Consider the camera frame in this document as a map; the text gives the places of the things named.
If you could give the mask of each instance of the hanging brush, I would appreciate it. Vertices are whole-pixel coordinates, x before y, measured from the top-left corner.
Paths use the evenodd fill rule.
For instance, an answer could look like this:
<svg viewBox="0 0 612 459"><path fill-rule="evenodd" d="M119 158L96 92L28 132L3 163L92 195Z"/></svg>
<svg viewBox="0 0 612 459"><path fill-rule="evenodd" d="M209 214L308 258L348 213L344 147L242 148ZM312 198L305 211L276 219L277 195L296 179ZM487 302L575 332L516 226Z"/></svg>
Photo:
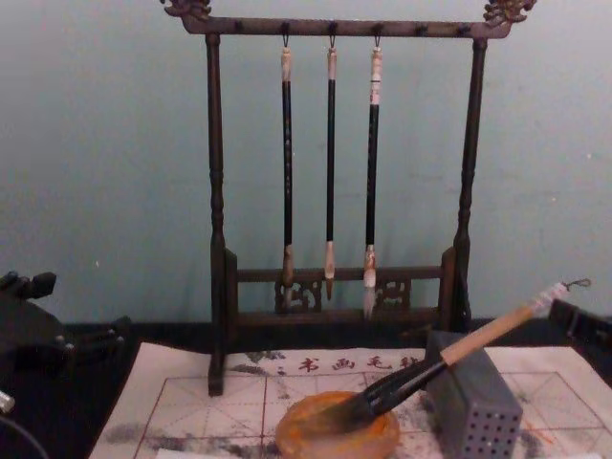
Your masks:
<svg viewBox="0 0 612 459"><path fill-rule="evenodd" d="M336 125L336 42L335 24L330 28L327 53L327 242L325 244L325 288L327 299L332 298L334 285L334 155Z"/></svg>
<svg viewBox="0 0 612 459"><path fill-rule="evenodd" d="M293 168L291 132L291 50L289 49L289 25L283 25L283 53L280 57L282 68L283 94L283 169L285 190L285 248L283 251L283 296L284 307L291 306L294 285L294 254L292 248L293 232Z"/></svg>
<svg viewBox="0 0 612 459"><path fill-rule="evenodd" d="M304 435L312 436L348 433L369 426L377 417L401 404L451 365L530 318L545 313L556 299L568 295L572 285L587 287L590 281L583 279L570 284L557 283L529 303L453 343L435 359L419 361L391 373L346 401L300 420L298 427Z"/></svg>
<svg viewBox="0 0 612 459"><path fill-rule="evenodd" d="M376 204L376 160L379 137L379 102L381 100L381 70L383 53L379 47L381 37L376 36L372 52L372 79L370 86L370 123L367 148L367 196L365 210L365 259L363 261L363 316L369 319L376 303L376 254L374 253L374 226Z"/></svg>

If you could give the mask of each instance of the wooden post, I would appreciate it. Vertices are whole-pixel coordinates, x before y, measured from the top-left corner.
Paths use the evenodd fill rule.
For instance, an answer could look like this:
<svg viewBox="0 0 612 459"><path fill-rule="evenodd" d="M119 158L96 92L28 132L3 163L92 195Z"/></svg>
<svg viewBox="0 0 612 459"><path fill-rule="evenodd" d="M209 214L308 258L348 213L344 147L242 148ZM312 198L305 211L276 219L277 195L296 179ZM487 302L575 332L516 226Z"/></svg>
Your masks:
<svg viewBox="0 0 612 459"><path fill-rule="evenodd" d="M208 61L208 164L210 168L210 304L214 348L208 368L208 394L223 393L226 356L227 308L225 302L225 247L223 235L223 132L221 118L220 37L206 36Z"/></svg>
<svg viewBox="0 0 612 459"><path fill-rule="evenodd" d="M478 148L478 128L480 125L480 106L482 102L486 50L486 39L474 40L470 99L461 170L459 216L457 233L453 242L453 247L456 250L456 265L452 296L454 303L452 328L459 331L466 331L471 320L470 301L468 298L468 265L470 263L470 233L468 226L470 224L471 187L474 182L474 171L476 168L476 150Z"/></svg>
<svg viewBox="0 0 612 459"><path fill-rule="evenodd" d="M452 289L454 288L455 274L455 248L446 249L442 254L442 278L438 291L438 313L440 314L440 328L449 330L451 326Z"/></svg>

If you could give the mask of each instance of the teal wall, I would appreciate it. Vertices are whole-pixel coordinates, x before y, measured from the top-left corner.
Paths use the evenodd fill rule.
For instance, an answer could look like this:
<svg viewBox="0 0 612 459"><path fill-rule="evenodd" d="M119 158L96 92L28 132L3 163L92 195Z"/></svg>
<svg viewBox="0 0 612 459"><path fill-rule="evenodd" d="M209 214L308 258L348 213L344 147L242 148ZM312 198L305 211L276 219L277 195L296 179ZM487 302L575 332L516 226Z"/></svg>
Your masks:
<svg viewBox="0 0 612 459"><path fill-rule="evenodd" d="M479 20L484 0L213 0L217 15ZM612 4L538 2L490 43L470 233L470 299L490 317L559 279L610 314ZM55 271L68 322L209 319L206 63L157 0L11 0L0 15L0 269ZM327 40L294 54L296 265L321 266ZM362 262L371 39L339 38L336 237ZM241 267L280 266L280 47L222 39L226 238ZM437 264L455 232L468 41L382 40L379 265ZM334 302L359 299L359 283ZM256 301L247 301L246 295ZM268 308L262 289L244 309ZM415 286L432 304L435 285Z"/></svg>

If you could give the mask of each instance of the white paper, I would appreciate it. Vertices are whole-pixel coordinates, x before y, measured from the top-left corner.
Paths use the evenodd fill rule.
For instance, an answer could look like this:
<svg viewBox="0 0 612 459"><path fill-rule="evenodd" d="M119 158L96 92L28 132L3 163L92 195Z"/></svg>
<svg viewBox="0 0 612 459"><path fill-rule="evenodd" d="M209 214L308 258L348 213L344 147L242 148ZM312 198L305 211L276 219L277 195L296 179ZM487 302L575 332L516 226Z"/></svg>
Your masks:
<svg viewBox="0 0 612 459"><path fill-rule="evenodd" d="M612 459L612 390L571 348L488 348L523 407L512 459ZM328 390L361 391L422 359L423 349L268 351L226 359L224 395L208 396L208 355L143 344L90 459L277 458L286 410ZM442 459L420 391L396 408L394 459Z"/></svg>
<svg viewBox="0 0 612 459"><path fill-rule="evenodd" d="M171 451L169 449L160 449L156 459L227 459L228 457L239 456L210 456L208 454L197 454L195 452L180 452Z"/></svg>

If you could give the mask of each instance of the bamboo brush handle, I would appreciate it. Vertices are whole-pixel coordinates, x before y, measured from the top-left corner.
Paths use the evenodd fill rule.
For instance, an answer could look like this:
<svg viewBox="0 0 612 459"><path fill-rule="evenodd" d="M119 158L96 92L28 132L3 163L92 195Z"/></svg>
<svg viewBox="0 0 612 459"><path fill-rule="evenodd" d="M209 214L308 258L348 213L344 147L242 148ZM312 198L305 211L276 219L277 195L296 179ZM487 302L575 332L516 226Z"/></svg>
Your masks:
<svg viewBox="0 0 612 459"><path fill-rule="evenodd" d="M325 244L325 278L333 279L336 263L334 262L334 242L327 241Z"/></svg>
<svg viewBox="0 0 612 459"><path fill-rule="evenodd" d="M280 65L282 68L283 82L291 81L291 50L285 46L283 54L280 57Z"/></svg>
<svg viewBox="0 0 612 459"><path fill-rule="evenodd" d="M375 47L372 52L372 80L370 86L370 104L378 105L381 102L381 73L383 70L383 52Z"/></svg>
<svg viewBox="0 0 612 459"><path fill-rule="evenodd" d="M505 335L512 329L525 323L533 316L547 311L553 304L553 301L556 299L563 299L567 295L568 289L565 284L555 284L550 289L539 294L528 304L518 307L505 316L498 317L493 322L489 322L484 327L479 328L475 332L453 343L444 349L440 353L440 356L447 365L453 365L473 351L486 346L494 339Z"/></svg>
<svg viewBox="0 0 612 459"><path fill-rule="evenodd" d="M338 60L338 54L336 53L336 48L330 47L327 51L327 79L331 79L333 81L336 80L336 63Z"/></svg>
<svg viewBox="0 0 612 459"><path fill-rule="evenodd" d="M290 288L294 284L294 250L292 245L285 246L283 252L283 286Z"/></svg>
<svg viewBox="0 0 612 459"><path fill-rule="evenodd" d="M494 339L505 335L533 316L534 313L529 306L521 306L453 343L444 349L440 355L447 365L453 365L463 357L486 346Z"/></svg>

